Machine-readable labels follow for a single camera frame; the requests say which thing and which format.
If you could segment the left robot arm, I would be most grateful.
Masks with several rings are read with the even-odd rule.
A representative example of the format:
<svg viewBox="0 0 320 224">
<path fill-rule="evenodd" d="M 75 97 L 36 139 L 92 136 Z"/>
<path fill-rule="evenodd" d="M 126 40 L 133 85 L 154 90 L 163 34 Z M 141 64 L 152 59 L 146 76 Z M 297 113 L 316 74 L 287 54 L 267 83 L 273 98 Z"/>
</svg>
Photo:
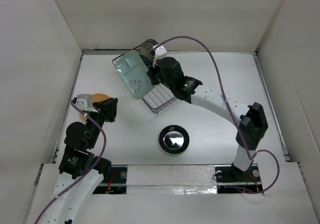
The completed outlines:
<svg viewBox="0 0 320 224">
<path fill-rule="evenodd" d="M 70 102 L 86 121 L 67 127 L 52 200 L 35 223 L 76 224 L 96 187 L 111 178 L 112 163 L 103 158 L 107 145 L 103 125 L 115 121 L 117 104 L 116 98 L 93 102 L 89 94 L 78 95 Z"/>
</svg>

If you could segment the cream plate with tree pattern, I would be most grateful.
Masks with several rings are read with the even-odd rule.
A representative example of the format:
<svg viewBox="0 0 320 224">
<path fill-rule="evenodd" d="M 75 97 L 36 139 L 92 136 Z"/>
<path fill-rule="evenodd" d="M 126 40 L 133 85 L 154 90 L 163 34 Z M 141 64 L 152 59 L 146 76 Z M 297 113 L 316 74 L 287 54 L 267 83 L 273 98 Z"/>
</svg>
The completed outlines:
<svg viewBox="0 0 320 224">
<path fill-rule="evenodd" d="M 151 54 L 151 50 L 155 45 L 158 45 L 158 42 L 156 40 L 147 39 L 141 44 L 139 54 L 147 58 L 150 62 L 153 62 L 154 55 Z"/>
</svg>

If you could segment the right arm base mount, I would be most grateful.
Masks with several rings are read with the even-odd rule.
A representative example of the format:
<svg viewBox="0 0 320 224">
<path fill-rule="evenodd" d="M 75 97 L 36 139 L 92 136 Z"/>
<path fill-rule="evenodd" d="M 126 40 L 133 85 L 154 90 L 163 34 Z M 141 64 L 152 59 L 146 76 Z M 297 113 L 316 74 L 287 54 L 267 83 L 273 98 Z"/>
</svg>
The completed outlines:
<svg viewBox="0 0 320 224">
<path fill-rule="evenodd" d="M 263 190 L 257 164 L 245 172 L 232 165 L 215 166 L 212 179 L 216 181 L 218 194 L 257 193 Z"/>
</svg>

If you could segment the dark blue leaf-shaped dish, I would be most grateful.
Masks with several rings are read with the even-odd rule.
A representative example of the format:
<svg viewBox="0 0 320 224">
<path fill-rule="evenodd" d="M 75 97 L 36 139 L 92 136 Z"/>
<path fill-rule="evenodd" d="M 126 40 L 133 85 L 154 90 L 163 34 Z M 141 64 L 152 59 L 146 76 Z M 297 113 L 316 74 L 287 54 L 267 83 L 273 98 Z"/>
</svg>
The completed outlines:
<svg viewBox="0 0 320 224">
<path fill-rule="evenodd" d="M 146 66 L 148 69 L 150 68 L 150 66 L 152 66 L 150 60 L 149 60 L 147 57 L 145 57 L 145 56 L 143 56 L 143 55 L 140 54 L 140 58 L 143 60 L 145 66 Z"/>
</svg>

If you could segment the black round glossy plate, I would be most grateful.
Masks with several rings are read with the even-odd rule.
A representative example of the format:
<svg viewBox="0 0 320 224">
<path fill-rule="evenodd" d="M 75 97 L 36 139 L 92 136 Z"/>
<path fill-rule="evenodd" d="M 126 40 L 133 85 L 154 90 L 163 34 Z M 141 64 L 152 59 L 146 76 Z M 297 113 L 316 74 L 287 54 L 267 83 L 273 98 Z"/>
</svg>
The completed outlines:
<svg viewBox="0 0 320 224">
<path fill-rule="evenodd" d="M 179 125 L 163 128 L 158 136 L 160 147 L 168 154 L 179 155 L 189 146 L 190 136 L 186 129 Z"/>
</svg>

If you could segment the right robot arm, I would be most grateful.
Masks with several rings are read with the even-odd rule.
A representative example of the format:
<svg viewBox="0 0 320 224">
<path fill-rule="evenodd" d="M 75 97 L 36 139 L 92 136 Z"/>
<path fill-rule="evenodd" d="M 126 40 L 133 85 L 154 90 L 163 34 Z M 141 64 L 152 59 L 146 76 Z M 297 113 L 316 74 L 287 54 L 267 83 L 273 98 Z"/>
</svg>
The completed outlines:
<svg viewBox="0 0 320 224">
<path fill-rule="evenodd" d="M 185 76 L 180 63 L 173 57 L 165 57 L 149 66 L 147 75 L 152 84 L 163 84 L 177 99 L 207 109 L 237 128 L 238 148 L 231 175 L 237 181 L 246 178 L 258 144 L 269 127 L 262 105 L 257 102 L 241 104 L 213 92 L 201 81 Z"/>
</svg>

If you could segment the light green rectangular tray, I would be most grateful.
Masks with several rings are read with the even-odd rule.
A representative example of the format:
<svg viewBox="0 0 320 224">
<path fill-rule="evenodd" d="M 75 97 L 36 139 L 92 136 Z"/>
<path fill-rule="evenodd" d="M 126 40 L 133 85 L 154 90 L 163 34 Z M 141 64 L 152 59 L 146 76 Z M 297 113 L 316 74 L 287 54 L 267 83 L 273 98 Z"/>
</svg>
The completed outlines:
<svg viewBox="0 0 320 224">
<path fill-rule="evenodd" d="M 119 79 L 134 99 L 141 99 L 154 86 L 147 75 L 146 67 L 141 56 L 135 51 L 126 52 L 115 64 Z"/>
</svg>

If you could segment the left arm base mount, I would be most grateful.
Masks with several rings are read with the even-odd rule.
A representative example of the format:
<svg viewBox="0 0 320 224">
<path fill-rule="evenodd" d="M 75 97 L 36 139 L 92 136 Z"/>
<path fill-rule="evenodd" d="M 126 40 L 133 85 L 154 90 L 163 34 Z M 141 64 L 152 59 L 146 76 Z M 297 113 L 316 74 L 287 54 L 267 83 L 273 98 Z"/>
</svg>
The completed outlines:
<svg viewBox="0 0 320 224">
<path fill-rule="evenodd" d="M 127 193 L 127 166 L 113 166 L 111 174 L 94 190 L 93 194 L 121 195 Z"/>
</svg>

